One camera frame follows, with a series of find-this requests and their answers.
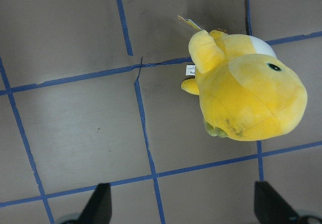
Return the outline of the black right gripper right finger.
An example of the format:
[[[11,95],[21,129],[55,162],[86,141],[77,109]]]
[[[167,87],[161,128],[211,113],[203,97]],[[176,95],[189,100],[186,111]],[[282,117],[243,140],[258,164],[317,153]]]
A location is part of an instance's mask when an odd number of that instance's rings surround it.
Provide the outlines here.
[[[259,223],[298,221],[298,213],[267,181],[255,182],[254,213]]]

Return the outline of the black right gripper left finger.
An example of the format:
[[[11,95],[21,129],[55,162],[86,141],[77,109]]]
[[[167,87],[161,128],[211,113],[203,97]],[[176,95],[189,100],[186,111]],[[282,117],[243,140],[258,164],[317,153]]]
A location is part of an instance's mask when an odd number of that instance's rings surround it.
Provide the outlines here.
[[[79,223],[110,223],[112,198],[110,183],[99,184],[79,217]]]

